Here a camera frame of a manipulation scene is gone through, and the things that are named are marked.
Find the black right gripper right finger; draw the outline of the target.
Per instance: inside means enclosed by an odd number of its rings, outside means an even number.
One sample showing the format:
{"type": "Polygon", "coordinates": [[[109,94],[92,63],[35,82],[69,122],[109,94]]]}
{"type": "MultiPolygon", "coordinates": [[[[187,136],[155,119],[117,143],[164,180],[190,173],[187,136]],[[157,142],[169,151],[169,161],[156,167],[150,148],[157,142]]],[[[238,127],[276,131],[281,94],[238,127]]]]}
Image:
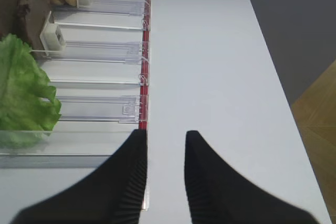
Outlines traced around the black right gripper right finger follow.
{"type": "Polygon", "coordinates": [[[186,134],[184,181],[192,223],[317,223],[235,171],[198,131],[186,134]]]}

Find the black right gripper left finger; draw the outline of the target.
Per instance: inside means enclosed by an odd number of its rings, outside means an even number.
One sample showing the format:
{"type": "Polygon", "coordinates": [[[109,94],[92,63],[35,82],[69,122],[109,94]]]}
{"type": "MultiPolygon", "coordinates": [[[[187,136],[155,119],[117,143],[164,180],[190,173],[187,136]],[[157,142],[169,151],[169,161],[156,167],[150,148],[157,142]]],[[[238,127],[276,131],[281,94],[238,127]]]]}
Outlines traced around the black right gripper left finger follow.
{"type": "Polygon", "coordinates": [[[66,190],[18,212],[12,223],[139,223],[148,145],[134,130],[96,170],[66,190]]]}

